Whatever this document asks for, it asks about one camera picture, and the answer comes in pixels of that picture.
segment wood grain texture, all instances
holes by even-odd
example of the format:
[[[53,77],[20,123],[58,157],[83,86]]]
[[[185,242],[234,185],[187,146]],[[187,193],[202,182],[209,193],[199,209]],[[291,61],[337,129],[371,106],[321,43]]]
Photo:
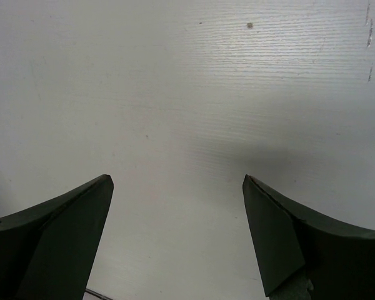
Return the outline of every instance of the wood grain texture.
[[[114,299],[264,299],[246,173],[375,229],[375,0],[0,1],[0,214],[102,173]]]

